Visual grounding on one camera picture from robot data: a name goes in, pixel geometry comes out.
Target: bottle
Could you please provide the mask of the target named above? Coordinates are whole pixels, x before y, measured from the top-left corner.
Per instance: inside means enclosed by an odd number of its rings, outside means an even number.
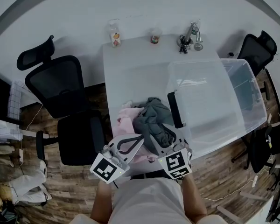
[[[117,23],[115,21],[109,21],[110,24],[110,38],[112,42],[113,47],[119,47],[120,46],[120,34]]]

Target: gray cloth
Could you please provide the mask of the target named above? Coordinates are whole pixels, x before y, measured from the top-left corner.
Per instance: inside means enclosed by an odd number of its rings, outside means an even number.
[[[174,125],[171,111],[158,98],[148,98],[147,102],[137,106],[145,109],[133,120],[135,133],[144,136],[144,146],[153,154],[159,155],[150,138],[155,138],[161,147],[169,147],[173,137],[166,132],[162,124]]]

